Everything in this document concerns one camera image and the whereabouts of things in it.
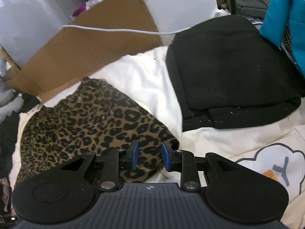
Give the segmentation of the leopard print garment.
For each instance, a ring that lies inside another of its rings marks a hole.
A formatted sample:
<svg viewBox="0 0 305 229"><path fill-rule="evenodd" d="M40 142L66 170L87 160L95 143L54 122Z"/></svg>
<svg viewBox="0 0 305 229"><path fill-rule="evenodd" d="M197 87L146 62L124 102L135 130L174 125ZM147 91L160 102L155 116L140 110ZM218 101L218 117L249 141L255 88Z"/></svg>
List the leopard print garment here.
<svg viewBox="0 0 305 229"><path fill-rule="evenodd" d="M25 125L17 183L87 152L104 156L139 143L136 169L125 182L143 182L163 167L161 144L176 150L169 129L126 94L101 79L84 77L74 93L54 107L43 106Z"/></svg>

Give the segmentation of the black folded garment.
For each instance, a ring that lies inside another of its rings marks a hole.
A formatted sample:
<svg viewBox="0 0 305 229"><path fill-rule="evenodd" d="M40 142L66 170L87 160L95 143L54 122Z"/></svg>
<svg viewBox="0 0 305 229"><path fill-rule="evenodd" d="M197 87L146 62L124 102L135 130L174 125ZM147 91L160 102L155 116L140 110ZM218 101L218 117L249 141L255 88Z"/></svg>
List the black folded garment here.
<svg viewBox="0 0 305 229"><path fill-rule="evenodd" d="M166 66L183 131L275 123L296 111L304 77L246 18L227 15L177 34Z"/></svg>

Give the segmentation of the white cartoon print bedsheet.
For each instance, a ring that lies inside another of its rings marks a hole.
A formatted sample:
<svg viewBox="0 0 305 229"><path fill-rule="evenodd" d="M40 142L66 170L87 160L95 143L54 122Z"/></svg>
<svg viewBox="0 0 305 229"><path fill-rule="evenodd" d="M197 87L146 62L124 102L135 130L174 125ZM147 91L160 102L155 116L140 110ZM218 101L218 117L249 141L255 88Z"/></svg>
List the white cartoon print bedsheet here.
<svg viewBox="0 0 305 229"><path fill-rule="evenodd" d="M182 131L182 115L165 64L167 47L126 55L92 74L106 79L152 113L197 156L214 152L286 186L290 202L268 228L304 228L304 105L270 125L248 129ZM143 185L109 195L106 205L73 222L74 228L236 228L193 195L177 188L180 175L159 170Z"/></svg>

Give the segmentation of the brown cardboard box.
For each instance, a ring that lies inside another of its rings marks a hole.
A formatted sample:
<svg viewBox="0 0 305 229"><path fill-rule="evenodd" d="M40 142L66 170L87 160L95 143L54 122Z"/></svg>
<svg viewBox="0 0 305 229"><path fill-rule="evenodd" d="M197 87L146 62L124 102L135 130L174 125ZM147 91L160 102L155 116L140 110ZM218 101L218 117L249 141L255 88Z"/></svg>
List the brown cardboard box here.
<svg viewBox="0 0 305 229"><path fill-rule="evenodd" d="M82 13L72 24L157 31L144 0L105 0ZM48 101L82 77L122 56L146 52L161 45L162 40L156 34L63 28L25 67L11 68L4 84L7 88Z"/></svg>

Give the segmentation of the grey plush toy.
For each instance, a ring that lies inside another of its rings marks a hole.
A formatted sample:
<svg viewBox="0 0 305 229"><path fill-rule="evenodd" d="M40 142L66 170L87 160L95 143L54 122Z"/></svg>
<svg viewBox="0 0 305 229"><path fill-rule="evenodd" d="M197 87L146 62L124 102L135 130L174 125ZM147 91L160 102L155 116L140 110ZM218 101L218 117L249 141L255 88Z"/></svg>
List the grey plush toy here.
<svg viewBox="0 0 305 229"><path fill-rule="evenodd" d="M1 114L0 122L2 123L6 117L15 112L19 112L24 105L23 95L17 93L14 89L6 89L1 79Z"/></svg>

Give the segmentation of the grey plastic-wrapped appliance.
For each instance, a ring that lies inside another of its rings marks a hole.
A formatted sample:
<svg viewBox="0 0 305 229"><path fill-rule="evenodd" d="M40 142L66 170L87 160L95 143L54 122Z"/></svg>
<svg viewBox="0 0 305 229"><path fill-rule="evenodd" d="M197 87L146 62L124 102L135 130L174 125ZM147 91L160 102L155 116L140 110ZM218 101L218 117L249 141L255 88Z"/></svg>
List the grey plastic-wrapped appliance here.
<svg viewBox="0 0 305 229"><path fill-rule="evenodd" d="M1 0L1 46L23 68L87 0Z"/></svg>

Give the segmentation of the blue fabric bag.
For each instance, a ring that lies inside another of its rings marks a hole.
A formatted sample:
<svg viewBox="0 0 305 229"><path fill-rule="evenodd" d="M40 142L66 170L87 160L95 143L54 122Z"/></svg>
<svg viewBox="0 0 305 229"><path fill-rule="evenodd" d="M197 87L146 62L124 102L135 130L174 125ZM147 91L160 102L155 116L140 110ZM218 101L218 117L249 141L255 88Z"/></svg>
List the blue fabric bag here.
<svg viewBox="0 0 305 229"><path fill-rule="evenodd" d="M270 0L259 34L286 52L304 74L304 0Z"/></svg>

